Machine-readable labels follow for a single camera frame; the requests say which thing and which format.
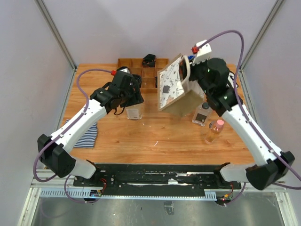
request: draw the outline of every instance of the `bottle cap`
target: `bottle cap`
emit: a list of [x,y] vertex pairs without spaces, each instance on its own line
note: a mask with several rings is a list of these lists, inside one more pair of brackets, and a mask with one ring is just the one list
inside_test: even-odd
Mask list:
[[209,108],[208,102],[204,102],[204,103],[202,104],[202,108],[208,109],[208,108]]
[[222,126],[224,125],[224,121],[223,120],[217,120],[216,121],[216,124],[215,124],[215,126],[217,127],[217,128],[221,128]]

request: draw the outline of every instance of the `red connector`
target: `red connector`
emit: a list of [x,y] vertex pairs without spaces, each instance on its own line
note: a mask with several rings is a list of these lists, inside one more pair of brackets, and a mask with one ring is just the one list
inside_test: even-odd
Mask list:
[[199,48],[198,48],[197,46],[192,47],[192,48],[191,48],[192,53],[193,53],[193,54],[196,54],[196,53],[198,52],[198,49],[199,49]]

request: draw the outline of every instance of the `wooden tabletop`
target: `wooden tabletop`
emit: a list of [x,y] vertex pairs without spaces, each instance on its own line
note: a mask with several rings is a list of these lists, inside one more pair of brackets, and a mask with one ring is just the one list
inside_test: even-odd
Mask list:
[[[116,64],[80,64],[77,76],[86,69],[115,70]],[[80,79],[83,90],[93,91],[112,80],[103,72],[88,72]],[[225,123],[221,137],[207,145],[203,137],[208,126],[191,122],[194,112],[178,118],[158,112],[157,94],[143,94],[143,118],[132,121],[127,113],[115,116],[112,112],[98,121],[98,136],[94,148],[74,148],[71,155],[93,162],[112,163],[170,163],[170,164],[221,164],[251,163],[253,158],[232,127]],[[85,104],[85,98],[74,81],[63,122],[72,118]],[[214,112],[209,121],[219,117]]]

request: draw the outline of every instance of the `gray wall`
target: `gray wall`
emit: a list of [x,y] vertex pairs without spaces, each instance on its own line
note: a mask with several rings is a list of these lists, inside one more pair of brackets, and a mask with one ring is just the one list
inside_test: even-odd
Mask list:
[[33,0],[0,2],[0,219],[19,220],[37,138],[55,129],[72,70]]
[[[174,58],[198,41],[227,30],[245,36],[246,49],[276,0],[45,0],[77,64],[115,63],[119,57]],[[239,37],[212,43],[213,56],[236,63]]]
[[[301,173],[301,1],[287,0],[245,68],[259,125]],[[301,183],[287,175],[289,184]],[[301,224],[300,191],[289,191]]]

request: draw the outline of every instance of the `clear plastic container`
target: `clear plastic container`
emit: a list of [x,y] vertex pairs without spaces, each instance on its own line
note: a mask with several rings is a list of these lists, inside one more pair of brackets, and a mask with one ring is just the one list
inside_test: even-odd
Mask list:
[[199,105],[196,109],[196,112],[194,113],[192,122],[200,125],[200,126],[205,126],[206,121],[211,114],[212,109],[209,107],[208,102],[204,102],[201,105]]
[[210,130],[208,131],[206,137],[205,137],[205,142],[206,144],[210,145],[214,140],[216,140],[220,133],[222,132],[222,129],[224,128],[224,121],[223,120],[217,120],[213,121],[209,125]]
[[127,118],[132,120],[142,119],[142,104],[126,107]]

